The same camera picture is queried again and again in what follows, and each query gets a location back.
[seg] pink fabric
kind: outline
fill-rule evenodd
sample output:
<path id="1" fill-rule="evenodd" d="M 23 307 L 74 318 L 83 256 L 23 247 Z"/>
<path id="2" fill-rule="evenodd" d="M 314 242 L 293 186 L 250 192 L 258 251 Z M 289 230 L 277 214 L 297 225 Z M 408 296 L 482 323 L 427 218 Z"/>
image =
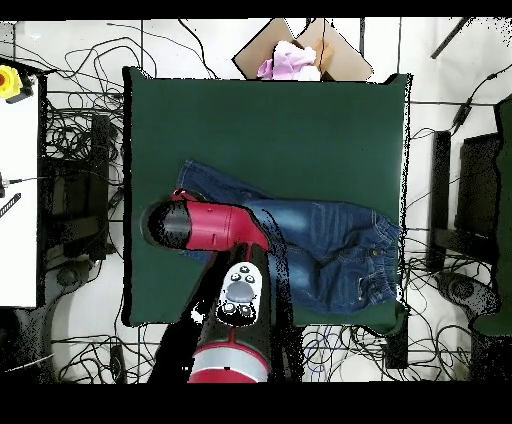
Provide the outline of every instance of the pink fabric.
<path id="1" fill-rule="evenodd" d="M 304 50 L 288 41 L 280 41 L 274 51 L 274 59 L 266 60 L 258 69 L 258 77 L 263 80 L 316 80 L 311 65 L 316 59 L 316 52 L 311 47 Z"/>

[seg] green surface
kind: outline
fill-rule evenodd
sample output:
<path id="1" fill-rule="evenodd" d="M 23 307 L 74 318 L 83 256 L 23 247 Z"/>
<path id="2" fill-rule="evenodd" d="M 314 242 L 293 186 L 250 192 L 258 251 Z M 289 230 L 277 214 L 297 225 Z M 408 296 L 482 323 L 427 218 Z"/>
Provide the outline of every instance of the green surface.
<path id="1" fill-rule="evenodd" d="M 152 80 L 131 68 L 132 325 L 175 322 L 202 266 L 146 244 L 144 208 L 195 159 L 280 198 L 343 200 L 398 222 L 406 75 L 388 84 Z M 297 325 L 394 331 L 396 302 Z"/>
<path id="2" fill-rule="evenodd" d="M 496 283 L 501 300 L 497 314 L 475 320 L 474 328 L 488 336 L 512 335 L 512 96 L 495 107 L 498 132 L 503 145 L 496 159 L 501 182 L 496 239 L 499 258 Z"/>

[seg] jeans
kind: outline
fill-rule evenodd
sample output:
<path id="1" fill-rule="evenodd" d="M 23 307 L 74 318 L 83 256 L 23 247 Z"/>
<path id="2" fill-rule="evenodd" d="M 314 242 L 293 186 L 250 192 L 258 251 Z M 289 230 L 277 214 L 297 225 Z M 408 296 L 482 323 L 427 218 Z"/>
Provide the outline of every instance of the jeans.
<path id="1" fill-rule="evenodd" d="M 265 211 L 272 215 L 286 243 L 292 304 L 347 315 L 396 298 L 399 228 L 376 211 L 345 202 L 275 199 L 192 160 L 183 165 L 176 187 L 210 202 L 245 206 L 260 221 L 268 221 Z M 212 253 L 181 254 L 206 264 Z M 272 254 L 269 272 L 274 287 Z"/>

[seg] cardboard box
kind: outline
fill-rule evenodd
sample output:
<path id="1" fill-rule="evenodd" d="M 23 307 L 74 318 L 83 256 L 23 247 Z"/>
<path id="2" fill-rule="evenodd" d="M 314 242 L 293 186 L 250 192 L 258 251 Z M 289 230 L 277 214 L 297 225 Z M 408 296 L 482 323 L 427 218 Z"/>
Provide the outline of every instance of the cardboard box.
<path id="1" fill-rule="evenodd" d="M 259 67 L 272 59 L 275 46 L 282 40 L 301 48 L 310 46 L 317 56 L 323 47 L 322 80 L 366 81 L 373 74 L 371 65 L 322 18 L 315 19 L 296 39 L 283 18 L 274 18 L 233 57 L 233 62 L 246 79 L 256 79 Z"/>

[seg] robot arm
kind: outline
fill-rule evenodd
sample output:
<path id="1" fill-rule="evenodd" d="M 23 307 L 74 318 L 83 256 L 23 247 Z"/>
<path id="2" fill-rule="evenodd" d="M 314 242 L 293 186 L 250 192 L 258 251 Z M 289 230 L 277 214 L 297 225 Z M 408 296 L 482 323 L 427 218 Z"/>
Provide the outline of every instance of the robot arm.
<path id="1" fill-rule="evenodd" d="M 269 243 L 252 213 L 231 205 L 197 202 L 177 190 L 150 207 L 141 230 L 146 240 L 168 249 L 217 251 L 176 324 L 170 325 L 149 382 L 161 358 L 188 382 L 264 382 L 270 373 Z M 192 311 L 207 315 L 203 326 Z"/>

